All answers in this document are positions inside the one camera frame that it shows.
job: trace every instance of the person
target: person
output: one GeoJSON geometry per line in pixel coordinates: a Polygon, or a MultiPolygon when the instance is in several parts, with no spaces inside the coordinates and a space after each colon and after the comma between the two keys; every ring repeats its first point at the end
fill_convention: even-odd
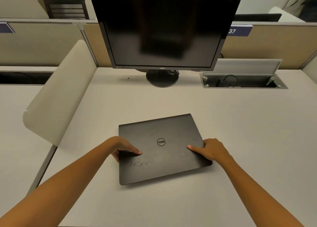
{"type": "MultiPolygon", "coordinates": [[[[204,140],[205,147],[187,146],[227,173],[257,227],[303,227],[279,202],[254,181],[217,139],[204,140]]],[[[58,226],[83,193],[109,155],[119,161],[118,150],[142,154],[127,140],[111,137],[53,175],[0,218],[0,226],[58,226]]]]}

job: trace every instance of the dell laptop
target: dell laptop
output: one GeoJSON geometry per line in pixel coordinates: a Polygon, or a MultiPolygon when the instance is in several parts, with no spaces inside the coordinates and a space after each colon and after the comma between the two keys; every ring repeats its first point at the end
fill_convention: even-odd
{"type": "Polygon", "coordinates": [[[119,136],[142,151],[119,152],[119,182],[127,185],[212,164],[187,145],[204,147],[191,114],[119,125],[119,136]]]}

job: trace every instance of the round monitor base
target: round monitor base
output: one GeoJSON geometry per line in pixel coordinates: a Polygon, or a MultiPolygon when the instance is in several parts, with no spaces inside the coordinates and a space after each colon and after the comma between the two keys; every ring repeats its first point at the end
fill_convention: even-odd
{"type": "Polygon", "coordinates": [[[168,87],[178,80],[178,71],[149,69],[146,73],[146,79],[156,87],[168,87]]]}

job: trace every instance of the person's left hand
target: person's left hand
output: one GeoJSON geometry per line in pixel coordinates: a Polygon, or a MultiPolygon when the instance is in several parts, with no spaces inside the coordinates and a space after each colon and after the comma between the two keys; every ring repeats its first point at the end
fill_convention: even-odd
{"type": "Polygon", "coordinates": [[[132,151],[133,153],[136,153],[136,154],[142,154],[142,152],[139,151],[133,145],[131,145],[129,143],[129,141],[127,141],[126,139],[121,138],[119,136],[111,137],[111,138],[107,139],[106,141],[109,142],[109,144],[111,146],[112,156],[116,159],[116,161],[118,163],[119,163],[119,155],[118,155],[119,150],[129,150],[129,151],[132,151]]]}

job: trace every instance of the circular logo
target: circular logo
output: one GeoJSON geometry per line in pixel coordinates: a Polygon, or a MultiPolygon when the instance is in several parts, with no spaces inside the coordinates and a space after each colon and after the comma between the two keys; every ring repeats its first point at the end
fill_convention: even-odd
{"type": "Polygon", "coordinates": [[[157,144],[160,146],[165,145],[165,139],[162,139],[162,138],[158,139],[157,144]]]}

